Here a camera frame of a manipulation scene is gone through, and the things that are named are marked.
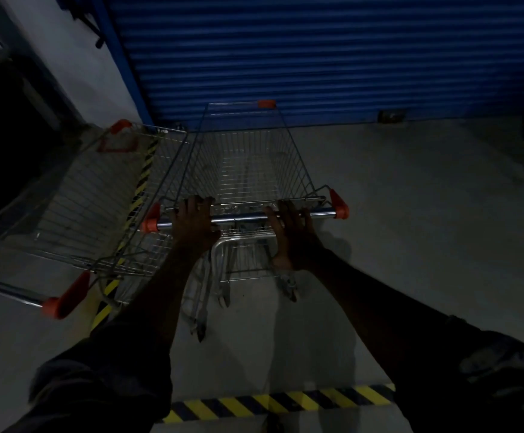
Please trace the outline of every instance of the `metal bar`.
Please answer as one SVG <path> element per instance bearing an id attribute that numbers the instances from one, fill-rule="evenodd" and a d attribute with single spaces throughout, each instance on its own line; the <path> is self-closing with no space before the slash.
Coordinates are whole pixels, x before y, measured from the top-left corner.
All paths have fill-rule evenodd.
<path id="1" fill-rule="evenodd" d="M 322 217 L 335 217 L 336 210 L 332 207 L 318 208 L 310 211 L 310 217 L 322 218 Z M 263 211 L 251 212 L 248 214 L 220 214 L 212 216 L 212 223 L 215 225 L 221 225 L 223 223 L 234 223 L 234 222 L 255 222 L 257 220 L 266 220 L 268 216 Z M 157 222 L 159 229 L 167 229 L 172 227 L 172 223 L 169 220 L 160 219 Z"/>
<path id="2" fill-rule="evenodd" d="M 45 296 L 35 293 L 34 291 L 10 286 L 9 284 L 2 282 L 0 282 L 0 296 L 35 307 L 42 307 L 47 299 Z"/>

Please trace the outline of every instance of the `orange plastic corner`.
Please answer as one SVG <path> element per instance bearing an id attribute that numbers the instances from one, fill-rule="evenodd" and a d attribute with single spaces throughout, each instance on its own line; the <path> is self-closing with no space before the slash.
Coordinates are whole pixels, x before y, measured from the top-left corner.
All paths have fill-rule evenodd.
<path id="1" fill-rule="evenodd" d="M 117 121 L 113 124 L 112 127 L 109 128 L 109 133 L 111 135 L 115 135 L 116 133 L 120 132 L 121 130 L 131 127 L 132 124 L 129 120 L 126 120 L 125 118 L 122 118 L 121 120 Z"/>
<path id="2" fill-rule="evenodd" d="M 87 296 L 90 278 L 89 271 L 83 272 L 60 298 L 47 299 L 42 304 L 41 311 L 53 319 L 63 319 L 69 316 Z"/>
<path id="3" fill-rule="evenodd" d="M 161 206 L 158 202 L 154 203 L 150 211 L 148 211 L 146 218 L 143 220 L 140 229 L 146 234 L 150 232 L 157 232 L 157 220 L 160 217 Z"/>
<path id="4" fill-rule="evenodd" d="M 330 200 L 332 201 L 332 206 L 336 211 L 335 219 L 347 219 L 350 216 L 350 208 L 346 205 L 346 202 L 342 200 L 342 197 L 338 195 L 336 191 L 330 188 Z"/>
<path id="5" fill-rule="evenodd" d="M 275 100 L 258 100 L 258 108 L 269 108 L 273 109 L 276 107 Z"/>

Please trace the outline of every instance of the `finger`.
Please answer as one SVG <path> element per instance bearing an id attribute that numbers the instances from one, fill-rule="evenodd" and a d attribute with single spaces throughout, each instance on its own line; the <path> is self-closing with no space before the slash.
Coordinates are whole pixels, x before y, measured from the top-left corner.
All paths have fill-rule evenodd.
<path id="1" fill-rule="evenodd" d="M 188 214 L 194 213 L 198 210 L 198 197 L 200 196 L 189 196 L 188 198 Z"/>
<path id="2" fill-rule="evenodd" d="M 294 206 L 294 203 L 291 200 L 287 200 L 286 205 L 288 206 L 288 211 L 290 213 L 290 217 L 292 218 L 294 225 L 299 229 L 303 229 L 304 225 L 302 225 L 302 218 L 300 217 L 300 213 Z"/>
<path id="3" fill-rule="evenodd" d="M 292 228 L 294 226 L 294 221 L 292 220 L 292 216 L 290 215 L 290 209 L 288 208 L 288 205 L 283 200 L 279 200 L 277 204 L 278 212 L 280 213 L 280 219 L 282 220 L 282 222 L 284 222 L 284 227 Z"/>
<path id="4" fill-rule="evenodd" d="M 207 197 L 204 199 L 202 206 L 200 208 L 200 211 L 203 213 L 204 216 L 209 217 L 210 216 L 210 208 L 212 207 L 212 204 L 214 203 L 215 199 L 213 197 Z"/>
<path id="5" fill-rule="evenodd" d="M 276 216 L 274 210 L 270 207 L 264 207 L 264 213 L 266 214 L 266 216 L 268 216 L 268 222 L 270 222 L 270 226 L 274 230 L 276 237 L 283 237 L 284 228 L 282 227 L 280 220 L 278 220 L 278 217 Z"/>
<path id="6" fill-rule="evenodd" d="M 302 208 L 302 213 L 304 214 L 304 223 L 306 224 L 306 230 L 316 235 L 316 231 L 314 231 L 314 223 L 312 223 L 312 217 L 310 217 L 310 210 L 308 208 Z"/>
<path id="7" fill-rule="evenodd" d="M 181 204 L 178 208 L 178 216 L 185 217 L 187 212 L 188 212 L 187 199 L 184 199 L 181 201 Z"/>

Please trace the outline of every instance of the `forearm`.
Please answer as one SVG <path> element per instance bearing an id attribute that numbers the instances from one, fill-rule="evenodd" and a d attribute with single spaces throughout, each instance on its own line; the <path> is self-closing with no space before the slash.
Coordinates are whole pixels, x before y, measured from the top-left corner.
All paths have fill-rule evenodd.
<path id="1" fill-rule="evenodd" d="M 171 345 L 184 287 L 199 257 L 195 249 L 173 247 L 162 267 L 117 319 L 147 322 Z"/>
<path id="2" fill-rule="evenodd" d="M 432 337 L 446 315 L 391 289 L 321 249 L 310 270 L 341 305 L 360 339 L 395 380 L 410 350 Z"/>

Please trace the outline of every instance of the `blue roller shutter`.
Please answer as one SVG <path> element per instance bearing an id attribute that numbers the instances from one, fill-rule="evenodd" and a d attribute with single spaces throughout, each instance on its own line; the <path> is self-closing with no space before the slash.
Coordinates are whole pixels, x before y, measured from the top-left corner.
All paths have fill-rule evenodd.
<path id="1" fill-rule="evenodd" d="M 293 126 L 524 113 L 524 0 L 103 3 L 156 123 L 258 99 Z"/>

